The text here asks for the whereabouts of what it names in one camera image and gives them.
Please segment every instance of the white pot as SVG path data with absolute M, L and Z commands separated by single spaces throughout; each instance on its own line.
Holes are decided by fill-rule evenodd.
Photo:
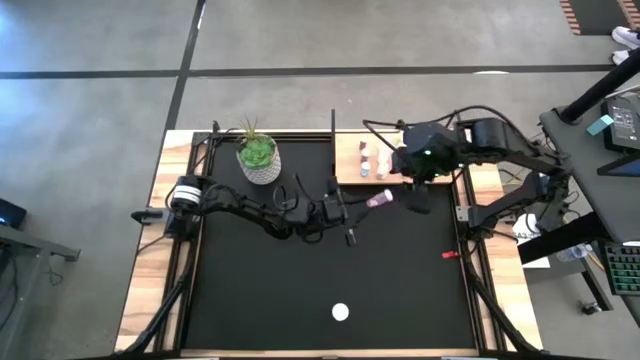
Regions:
M 275 179 L 280 175 L 280 170 L 282 170 L 282 166 L 280 165 L 280 153 L 278 153 L 278 144 L 275 146 L 275 151 L 273 152 L 273 156 L 271 159 L 271 165 L 261 168 L 261 169 L 250 169 L 244 165 L 242 160 L 240 160 L 240 154 L 236 151 L 236 157 L 238 158 L 238 163 L 240 164 L 240 168 L 242 168 L 242 172 L 247 177 L 249 181 L 256 185 L 266 185 L 272 183 Z

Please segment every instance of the small block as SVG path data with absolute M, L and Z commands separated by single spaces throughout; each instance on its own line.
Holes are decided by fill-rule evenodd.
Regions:
M 589 125 L 587 128 L 587 132 L 591 136 L 598 135 L 602 130 L 606 129 L 607 126 L 613 124 L 613 119 L 609 115 L 604 115 L 600 117 L 600 119 L 593 122 L 593 124 Z

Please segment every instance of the sneaker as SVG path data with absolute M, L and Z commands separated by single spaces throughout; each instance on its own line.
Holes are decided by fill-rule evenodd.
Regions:
M 616 65 L 620 65 L 623 61 L 627 60 L 629 56 L 631 56 L 631 54 L 635 53 L 636 51 L 638 51 L 638 49 L 614 51 L 613 55 L 611 55 L 611 60 L 613 60 L 613 62 Z
M 616 28 L 611 32 L 611 37 L 617 43 L 620 43 L 631 50 L 640 47 L 640 34 L 638 34 L 637 31 L 624 26 L 616 26 Z

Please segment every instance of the black pole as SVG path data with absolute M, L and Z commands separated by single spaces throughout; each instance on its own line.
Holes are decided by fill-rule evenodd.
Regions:
M 562 110 L 560 119 L 567 124 L 579 123 L 582 114 L 631 79 L 638 71 L 640 71 L 640 51 L 631 54 L 627 60 L 611 70 L 582 96 Z

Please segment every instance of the succulent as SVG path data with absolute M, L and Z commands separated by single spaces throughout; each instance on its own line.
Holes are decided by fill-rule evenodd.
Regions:
M 268 135 L 256 133 L 257 118 L 253 124 L 246 115 L 245 118 L 246 123 L 242 123 L 245 133 L 238 137 L 240 161 L 250 169 L 265 168 L 271 165 L 276 144 Z

